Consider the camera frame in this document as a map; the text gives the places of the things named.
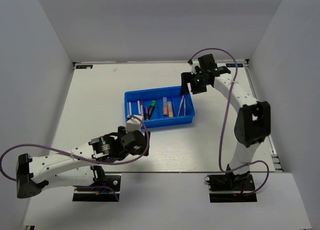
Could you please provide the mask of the thin pink highlighter pen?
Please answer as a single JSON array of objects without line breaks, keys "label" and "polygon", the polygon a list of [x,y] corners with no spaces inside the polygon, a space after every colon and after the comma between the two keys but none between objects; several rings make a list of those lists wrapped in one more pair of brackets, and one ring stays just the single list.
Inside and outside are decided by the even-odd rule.
[{"label": "thin pink highlighter pen", "polygon": [[179,116],[179,115],[180,115],[180,113],[181,113],[182,107],[183,107],[184,102],[185,102],[185,100],[184,100],[184,99],[185,99],[185,96],[183,95],[183,96],[182,96],[182,98],[181,98],[180,104],[179,104],[179,109],[178,109],[177,116]]}]

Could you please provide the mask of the purple black highlighter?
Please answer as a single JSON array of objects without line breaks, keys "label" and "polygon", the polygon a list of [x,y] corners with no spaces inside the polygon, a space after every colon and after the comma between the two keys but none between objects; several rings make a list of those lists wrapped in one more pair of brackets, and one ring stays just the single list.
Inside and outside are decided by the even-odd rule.
[{"label": "purple black highlighter", "polygon": [[144,108],[144,119],[145,120],[148,120],[150,117],[149,117],[149,108],[148,107],[145,107]]}]

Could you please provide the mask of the orange grey highlighter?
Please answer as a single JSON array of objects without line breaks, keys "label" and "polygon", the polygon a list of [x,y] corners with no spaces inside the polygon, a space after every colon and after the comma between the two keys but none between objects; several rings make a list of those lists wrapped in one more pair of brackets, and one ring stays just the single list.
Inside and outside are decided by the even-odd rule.
[{"label": "orange grey highlighter", "polygon": [[163,97],[162,98],[162,104],[163,104],[163,115],[164,116],[167,116],[168,115],[168,100],[167,100],[167,97]]}]

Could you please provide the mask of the yellow orange highlighter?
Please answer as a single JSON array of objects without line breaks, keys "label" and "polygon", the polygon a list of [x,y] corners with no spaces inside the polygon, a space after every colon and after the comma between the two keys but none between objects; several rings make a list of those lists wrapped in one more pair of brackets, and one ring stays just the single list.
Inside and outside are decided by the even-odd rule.
[{"label": "yellow orange highlighter", "polygon": [[174,114],[173,114],[173,105],[172,105],[171,101],[167,102],[167,110],[168,110],[168,116],[169,117],[173,117],[174,116]]}]

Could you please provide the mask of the green black highlighter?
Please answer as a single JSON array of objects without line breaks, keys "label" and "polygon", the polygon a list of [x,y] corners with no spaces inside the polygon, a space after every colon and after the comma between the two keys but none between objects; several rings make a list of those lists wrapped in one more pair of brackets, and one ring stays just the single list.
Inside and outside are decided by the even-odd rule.
[{"label": "green black highlighter", "polygon": [[149,119],[151,118],[151,116],[152,116],[152,114],[153,114],[153,112],[155,110],[156,104],[157,104],[157,102],[155,100],[152,100],[151,103],[150,103],[150,106],[148,108],[148,110],[149,110],[148,111]]}]

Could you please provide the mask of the magenta capped white marker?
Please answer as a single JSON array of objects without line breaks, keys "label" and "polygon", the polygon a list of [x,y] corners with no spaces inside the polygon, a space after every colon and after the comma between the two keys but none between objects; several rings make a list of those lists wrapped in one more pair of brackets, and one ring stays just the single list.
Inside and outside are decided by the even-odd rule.
[{"label": "magenta capped white marker", "polygon": [[144,111],[143,111],[143,102],[142,100],[140,100],[140,110],[141,110],[141,115],[144,115]]}]

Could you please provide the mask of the thin yellow highlighter pen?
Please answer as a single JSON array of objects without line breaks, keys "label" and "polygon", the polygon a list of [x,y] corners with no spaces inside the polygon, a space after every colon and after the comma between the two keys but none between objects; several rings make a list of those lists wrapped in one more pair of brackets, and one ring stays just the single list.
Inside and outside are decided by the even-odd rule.
[{"label": "thin yellow highlighter pen", "polygon": [[185,116],[186,115],[186,100],[185,100],[185,97],[184,97],[184,100],[183,100],[183,110],[184,110],[183,111],[183,115]]}]

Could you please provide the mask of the pink capped white marker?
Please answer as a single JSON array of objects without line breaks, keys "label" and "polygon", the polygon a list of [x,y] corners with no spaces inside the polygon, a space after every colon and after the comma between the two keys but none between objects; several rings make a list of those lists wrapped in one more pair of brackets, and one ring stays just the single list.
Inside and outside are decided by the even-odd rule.
[{"label": "pink capped white marker", "polygon": [[137,108],[138,108],[138,115],[141,115],[142,114],[141,113],[141,103],[139,100],[137,101]]}]

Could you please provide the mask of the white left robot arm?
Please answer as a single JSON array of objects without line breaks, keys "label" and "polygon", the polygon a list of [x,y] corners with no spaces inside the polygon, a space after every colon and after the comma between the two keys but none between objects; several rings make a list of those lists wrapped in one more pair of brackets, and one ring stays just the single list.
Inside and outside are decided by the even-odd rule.
[{"label": "white left robot arm", "polygon": [[129,155],[148,156],[150,136],[149,131],[127,132],[120,126],[117,132],[94,138],[65,155],[22,154],[16,166],[17,197],[31,198],[50,188],[68,186],[112,192],[102,165],[121,164]]}]

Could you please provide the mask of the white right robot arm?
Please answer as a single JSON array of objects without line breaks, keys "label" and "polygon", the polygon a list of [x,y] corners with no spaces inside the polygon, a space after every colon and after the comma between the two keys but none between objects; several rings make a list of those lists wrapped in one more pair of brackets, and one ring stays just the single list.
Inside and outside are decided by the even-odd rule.
[{"label": "white right robot arm", "polygon": [[199,94],[212,86],[227,99],[227,106],[237,113],[234,135],[237,140],[232,160],[227,165],[226,185],[236,190],[250,172],[253,156],[259,145],[271,133],[271,107],[248,94],[236,81],[236,74],[226,66],[217,66],[212,54],[188,61],[190,72],[181,74],[180,95]]}]

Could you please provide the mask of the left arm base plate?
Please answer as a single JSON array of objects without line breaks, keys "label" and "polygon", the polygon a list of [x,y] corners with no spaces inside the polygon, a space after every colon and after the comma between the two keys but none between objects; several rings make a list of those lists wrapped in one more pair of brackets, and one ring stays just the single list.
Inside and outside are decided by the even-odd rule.
[{"label": "left arm base plate", "polygon": [[75,188],[73,202],[112,203],[119,202],[121,191],[121,174],[110,174],[105,180],[94,182],[89,187]]}]

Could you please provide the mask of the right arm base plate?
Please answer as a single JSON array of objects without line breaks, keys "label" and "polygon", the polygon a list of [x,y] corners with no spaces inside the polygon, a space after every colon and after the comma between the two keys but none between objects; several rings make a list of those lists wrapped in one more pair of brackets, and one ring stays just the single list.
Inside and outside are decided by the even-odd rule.
[{"label": "right arm base plate", "polygon": [[210,203],[255,203],[257,195],[251,174],[247,178],[233,182],[227,174],[207,175],[204,181],[208,184]]}]

